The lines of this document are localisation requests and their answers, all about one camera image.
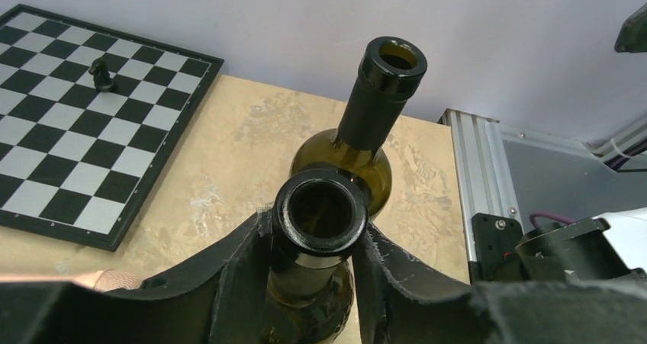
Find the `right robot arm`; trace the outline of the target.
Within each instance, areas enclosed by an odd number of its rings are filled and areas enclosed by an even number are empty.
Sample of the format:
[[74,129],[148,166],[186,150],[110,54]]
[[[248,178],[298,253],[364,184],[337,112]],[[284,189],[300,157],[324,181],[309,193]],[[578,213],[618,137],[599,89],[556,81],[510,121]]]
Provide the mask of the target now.
[[533,281],[645,281],[646,209],[544,225],[515,250]]

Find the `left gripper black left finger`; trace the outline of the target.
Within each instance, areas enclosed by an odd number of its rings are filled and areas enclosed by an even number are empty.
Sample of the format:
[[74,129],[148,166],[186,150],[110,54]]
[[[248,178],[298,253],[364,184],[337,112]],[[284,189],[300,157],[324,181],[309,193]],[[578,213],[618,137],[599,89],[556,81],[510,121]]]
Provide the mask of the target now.
[[3,343],[257,343],[269,273],[270,214],[138,289],[99,292],[70,281],[4,283]]

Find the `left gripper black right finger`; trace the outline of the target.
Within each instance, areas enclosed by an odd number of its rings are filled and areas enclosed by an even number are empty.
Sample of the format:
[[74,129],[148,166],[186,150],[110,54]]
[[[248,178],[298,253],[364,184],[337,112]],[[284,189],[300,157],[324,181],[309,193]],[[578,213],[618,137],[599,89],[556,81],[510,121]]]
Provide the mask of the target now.
[[646,283],[468,285],[368,225],[352,256],[364,343],[644,343]]

